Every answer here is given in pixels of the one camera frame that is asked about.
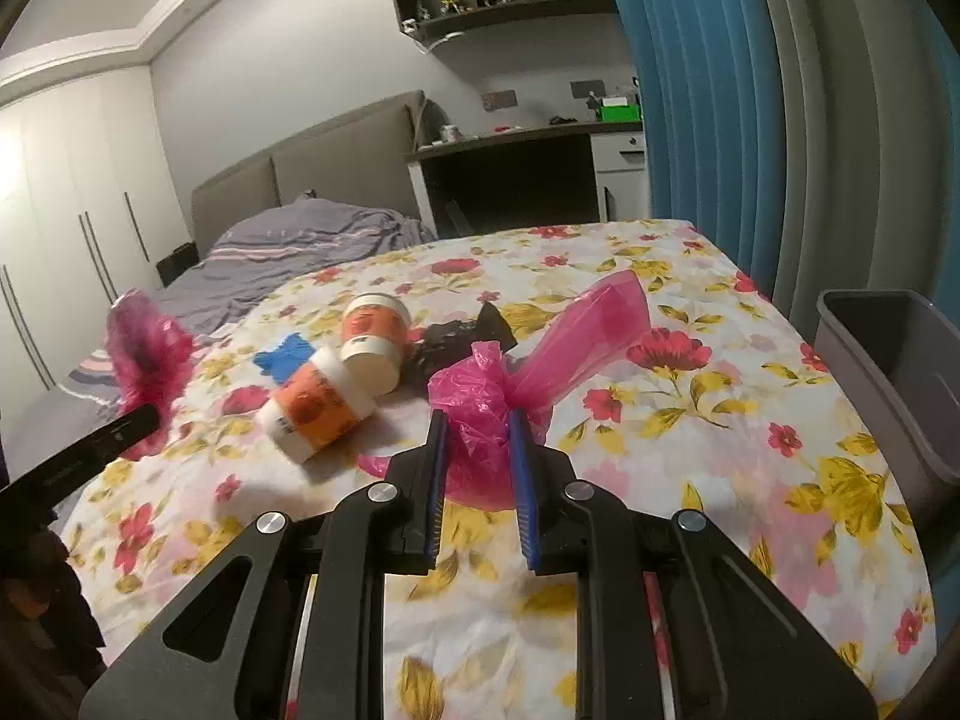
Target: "white wardrobe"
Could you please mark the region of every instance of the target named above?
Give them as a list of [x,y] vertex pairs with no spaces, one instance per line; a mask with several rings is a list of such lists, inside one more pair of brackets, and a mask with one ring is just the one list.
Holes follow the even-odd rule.
[[102,346],[107,308],[160,288],[189,240],[147,67],[0,109],[0,426]]

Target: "gray blanket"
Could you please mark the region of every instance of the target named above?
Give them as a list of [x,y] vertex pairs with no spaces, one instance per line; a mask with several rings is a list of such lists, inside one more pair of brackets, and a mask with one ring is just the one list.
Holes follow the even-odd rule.
[[[227,231],[203,263],[157,295],[157,305],[206,343],[295,276],[432,240],[419,221],[397,211],[301,196]],[[3,436],[11,479],[107,424],[118,405],[109,358],[96,351]],[[61,519],[73,502],[61,506]]]

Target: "wardrobe handle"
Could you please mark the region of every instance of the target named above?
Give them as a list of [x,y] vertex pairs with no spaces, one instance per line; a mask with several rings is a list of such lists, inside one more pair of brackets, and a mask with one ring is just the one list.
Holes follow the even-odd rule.
[[96,236],[93,234],[93,226],[90,225],[90,214],[83,212],[77,215],[80,220],[80,230],[83,231],[83,242],[86,243],[86,250],[90,253],[90,259],[93,261],[93,269],[97,271],[97,278],[100,279],[100,286],[104,288],[104,294],[107,295],[107,301],[113,303],[116,295],[113,289],[113,282],[110,280],[110,274],[107,272],[107,264],[103,261],[103,255],[97,244]]
[[127,213],[130,214],[130,220],[133,222],[133,232],[136,232],[136,240],[140,243],[140,251],[143,252],[143,258],[149,263],[150,253],[147,252],[147,245],[143,242],[143,236],[140,234],[140,225],[136,223],[136,214],[133,213],[133,204],[130,201],[130,195],[123,193],[123,199],[127,204]]
[[13,320],[13,326],[16,327],[16,333],[20,336],[20,342],[30,357],[30,362],[34,365],[37,376],[40,377],[40,383],[45,389],[53,389],[56,381],[50,373],[43,356],[40,354],[40,348],[34,341],[34,336],[30,332],[30,326],[27,324],[27,317],[23,316],[20,309],[20,302],[16,299],[16,292],[13,290],[13,281],[10,279],[10,272],[6,265],[0,265],[0,292],[3,292],[3,300],[7,305],[7,311],[10,312],[10,318]]

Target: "green box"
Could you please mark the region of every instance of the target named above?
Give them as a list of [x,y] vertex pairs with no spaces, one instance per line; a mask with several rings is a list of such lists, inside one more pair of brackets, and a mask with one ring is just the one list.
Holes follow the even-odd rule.
[[639,122],[640,105],[604,105],[600,116],[604,122]]

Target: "floral bedsheet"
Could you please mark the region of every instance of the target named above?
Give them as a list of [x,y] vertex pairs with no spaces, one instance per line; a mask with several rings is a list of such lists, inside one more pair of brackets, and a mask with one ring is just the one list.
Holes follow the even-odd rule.
[[[936,649],[928,576],[896,481],[816,352],[678,220],[390,252],[295,278],[223,328],[198,352],[166,449],[108,466],[64,530],[107,660],[258,514],[328,511],[371,482],[358,453],[388,455],[425,438],[427,404],[398,392],[297,466],[251,420],[272,386],[253,354],[292,332],[336,343],[347,303],[376,290],[399,295],[415,328],[493,301],[522,355],[577,293],[627,268],[655,328],[555,408],[549,445],[633,509],[705,511],[889,712]],[[575,668],[573,577],[526,570],[513,512],[448,502],[437,569],[388,578],[386,716],[572,717]]]

